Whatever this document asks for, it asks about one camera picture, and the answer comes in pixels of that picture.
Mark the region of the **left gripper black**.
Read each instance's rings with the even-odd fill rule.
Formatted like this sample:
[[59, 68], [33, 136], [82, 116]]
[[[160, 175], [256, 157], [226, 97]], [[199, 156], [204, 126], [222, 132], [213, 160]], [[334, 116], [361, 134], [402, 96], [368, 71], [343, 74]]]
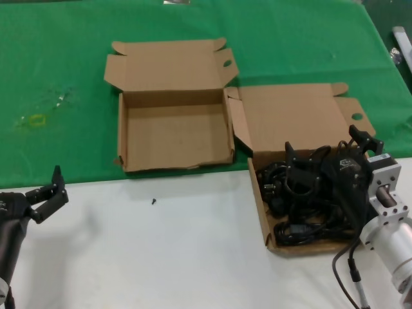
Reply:
[[27, 192], [1, 193], [1, 223], [19, 220], [37, 224], [47, 220], [52, 214], [69, 202], [61, 167], [55, 166], [51, 184]]

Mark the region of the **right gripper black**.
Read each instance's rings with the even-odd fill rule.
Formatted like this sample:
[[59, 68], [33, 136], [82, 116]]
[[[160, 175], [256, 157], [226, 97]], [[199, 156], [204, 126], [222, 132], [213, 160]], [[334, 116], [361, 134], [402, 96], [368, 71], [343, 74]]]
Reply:
[[370, 176], [366, 171], [366, 153], [381, 155], [384, 142], [353, 124], [349, 126], [349, 135], [349, 151], [336, 152], [325, 161], [325, 145], [300, 158], [290, 142], [285, 142], [286, 191], [292, 196], [315, 196], [321, 186], [323, 163], [323, 174], [331, 183], [336, 200], [367, 200]]

